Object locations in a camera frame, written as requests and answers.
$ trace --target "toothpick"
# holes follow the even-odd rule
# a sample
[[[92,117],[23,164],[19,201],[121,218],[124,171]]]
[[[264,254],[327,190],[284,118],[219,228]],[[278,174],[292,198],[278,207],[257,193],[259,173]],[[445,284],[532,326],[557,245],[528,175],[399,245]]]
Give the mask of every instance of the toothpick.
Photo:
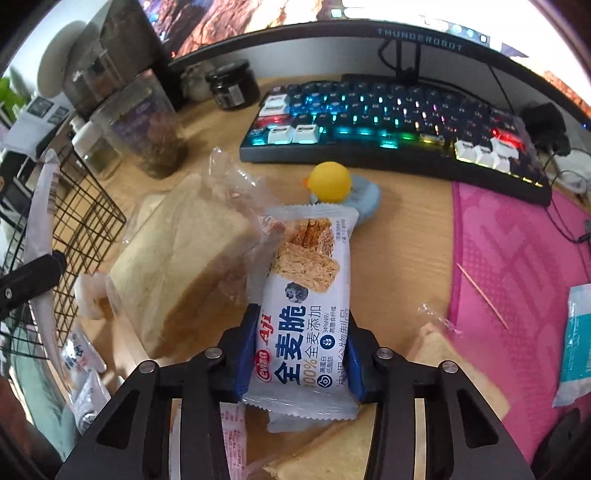
[[[472,284],[472,286],[476,289],[476,291],[480,294],[480,296],[484,299],[484,301],[487,302],[488,306],[492,309],[492,311],[495,312],[496,317],[501,321],[503,326],[507,330],[509,330],[509,326],[504,321],[504,319],[501,316],[501,314],[499,313],[499,311],[495,308],[495,306],[492,304],[492,302],[488,299],[488,297],[482,291],[482,289],[476,284],[476,282],[474,280],[472,280],[472,277],[470,275],[468,275],[468,272],[466,270],[464,270],[463,267],[459,263],[457,263],[456,265],[460,269],[462,274],[466,277],[467,281]]]

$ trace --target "black clamp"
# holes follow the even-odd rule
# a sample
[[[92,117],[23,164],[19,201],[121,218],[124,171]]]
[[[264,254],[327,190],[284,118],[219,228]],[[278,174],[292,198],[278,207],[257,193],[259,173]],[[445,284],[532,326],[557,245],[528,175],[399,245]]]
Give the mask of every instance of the black clamp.
[[[248,389],[260,308],[192,360],[129,376],[67,458],[56,480],[168,478],[171,403],[182,398],[181,478],[229,480],[219,403]],[[361,403],[378,403],[367,480],[412,480],[415,398],[423,398],[427,480],[533,480],[519,449],[468,377],[451,361],[408,362],[349,318],[346,365]]]

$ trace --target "biscuit image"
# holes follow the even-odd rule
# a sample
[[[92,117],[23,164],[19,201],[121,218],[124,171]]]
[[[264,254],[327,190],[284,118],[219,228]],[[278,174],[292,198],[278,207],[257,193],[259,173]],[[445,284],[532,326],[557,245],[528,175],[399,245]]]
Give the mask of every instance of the biscuit image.
[[[299,220],[287,242],[332,257],[335,236],[328,218]]]
[[[290,243],[277,251],[271,271],[318,293],[326,292],[339,273],[339,264],[327,255]]]

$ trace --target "black jar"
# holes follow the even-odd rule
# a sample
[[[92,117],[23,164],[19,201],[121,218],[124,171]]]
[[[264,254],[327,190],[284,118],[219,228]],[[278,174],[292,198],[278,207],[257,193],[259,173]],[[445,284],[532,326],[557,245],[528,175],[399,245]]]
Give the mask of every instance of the black jar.
[[[222,110],[253,105],[261,94],[248,60],[237,60],[208,72],[205,80]]]

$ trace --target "white label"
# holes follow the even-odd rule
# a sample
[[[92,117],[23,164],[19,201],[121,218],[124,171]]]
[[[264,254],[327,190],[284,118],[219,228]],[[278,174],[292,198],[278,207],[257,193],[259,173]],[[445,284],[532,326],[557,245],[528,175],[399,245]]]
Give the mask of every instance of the white label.
[[[242,96],[242,92],[238,85],[232,85],[228,89],[228,92],[230,93],[234,106],[242,105],[244,103],[244,97]]]

